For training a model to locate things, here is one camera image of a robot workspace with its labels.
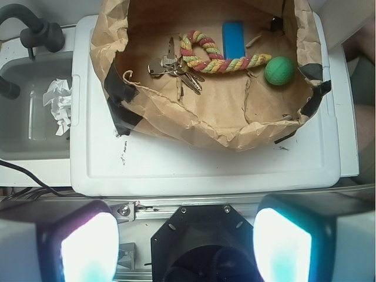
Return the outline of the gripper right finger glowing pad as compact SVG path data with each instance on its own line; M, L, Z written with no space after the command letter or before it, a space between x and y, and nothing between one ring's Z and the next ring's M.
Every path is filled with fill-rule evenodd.
M375 281L375 202L345 194L268 194L254 219L264 281Z

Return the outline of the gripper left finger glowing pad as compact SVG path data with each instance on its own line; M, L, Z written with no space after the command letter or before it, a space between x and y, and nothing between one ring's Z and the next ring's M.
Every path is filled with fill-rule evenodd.
M1 203L1 281L112 281L118 252L102 200Z

